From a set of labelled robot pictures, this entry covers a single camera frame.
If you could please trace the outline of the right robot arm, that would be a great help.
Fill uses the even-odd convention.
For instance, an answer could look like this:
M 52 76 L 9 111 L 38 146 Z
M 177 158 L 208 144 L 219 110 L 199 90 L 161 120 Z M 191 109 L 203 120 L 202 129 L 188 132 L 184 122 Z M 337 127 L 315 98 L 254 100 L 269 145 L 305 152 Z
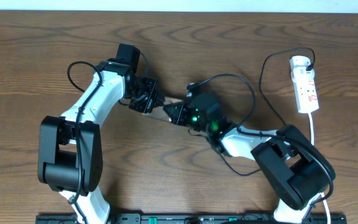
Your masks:
M 280 198 L 273 214 L 278 222 L 305 222 L 315 204 L 333 193 L 332 165 L 294 125 L 271 131 L 247 129 L 227 120 L 212 93 L 201 93 L 188 103 L 169 100 L 163 111 L 171 123 L 205 138 L 221 157 L 256 161 Z

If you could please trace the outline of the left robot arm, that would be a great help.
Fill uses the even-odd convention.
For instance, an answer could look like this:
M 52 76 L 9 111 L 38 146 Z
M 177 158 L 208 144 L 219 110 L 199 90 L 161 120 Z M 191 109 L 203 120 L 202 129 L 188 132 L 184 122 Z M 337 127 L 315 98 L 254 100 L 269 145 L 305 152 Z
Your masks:
M 93 80 L 59 117 L 40 124 L 37 176 L 74 209 L 77 223 L 107 223 L 111 211 L 99 181 L 103 171 L 101 127 L 121 99 L 142 114 L 163 106 L 157 81 L 136 75 L 141 51 L 120 44 L 114 58 L 91 65 Z

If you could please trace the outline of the Galaxy smartphone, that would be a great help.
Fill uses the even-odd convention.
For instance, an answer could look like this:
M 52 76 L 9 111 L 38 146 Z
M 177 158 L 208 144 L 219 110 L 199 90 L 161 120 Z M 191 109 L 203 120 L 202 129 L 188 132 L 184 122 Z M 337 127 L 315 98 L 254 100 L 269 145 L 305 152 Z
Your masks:
M 164 98 L 164 100 L 165 100 L 165 102 L 164 102 L 163 106 L 158 106 L 158 107 L 154 108 L 151 113 L 146 113 L 146 114 L 144 114 L 144 116 L 170 123 L 172 120 L 169 117 L 169 115 L 163 110 L 163 107 L 165 105 L 182 102 L 183 100 L 168 97 L 168 96 L 166 96 Z

